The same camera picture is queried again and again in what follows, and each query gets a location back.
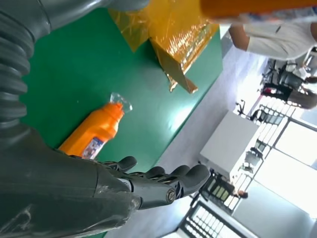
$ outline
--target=desk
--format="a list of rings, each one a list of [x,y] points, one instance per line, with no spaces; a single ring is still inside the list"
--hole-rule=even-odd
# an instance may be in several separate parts
[[[118,134],[98,156],[118,161],[138,160],[135,170],[146,171],[222,71],[219,33],[197,60],[188,77],[199,90],[189,95],[177,86],[173,93],[150,43],[132,53],[106,9],[40,39],[24,80],[29,93],[23,119],[57,148],[89,113],[108,102],[112,92],[129,100],[134,110],[123,117]]]

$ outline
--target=gray flexible tube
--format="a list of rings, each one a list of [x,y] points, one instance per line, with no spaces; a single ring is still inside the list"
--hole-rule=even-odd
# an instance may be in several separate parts
[[[118,10],[145,7],[149,0],[0,0],[0,130],[17,126],[26,115],[19,97],[27,92],[21,80],[39,39],[99,7]]]

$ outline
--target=orange plastic wrap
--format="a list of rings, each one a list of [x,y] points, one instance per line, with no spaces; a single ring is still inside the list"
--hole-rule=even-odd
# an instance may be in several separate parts
[[[202,17],[198,0],[151,0],[137,12],[109,13],[133,51],[150,39],[170,81],[190,93],[197,87],[184,74],[219,27]]]

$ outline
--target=robotic arm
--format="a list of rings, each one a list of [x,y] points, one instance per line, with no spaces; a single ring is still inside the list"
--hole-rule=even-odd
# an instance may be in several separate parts
[[[39,38],[98,7],[143,8],[149,0],[0,0],[0,238],[92,235],[125,224],[138,209],[168,205],[199,190],[199,165],[168,175],[155,167],[127,174],[133,157],[97,163],[46,146],[22,124],[22,81]]]

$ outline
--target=white cabinet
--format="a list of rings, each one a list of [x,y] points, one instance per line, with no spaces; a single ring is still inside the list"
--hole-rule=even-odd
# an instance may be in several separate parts
[[[200,155],[209,160],[216,172],[232,180],[244,162],[245,150],[254,146],[257,129],[250,120],[228,112]]]

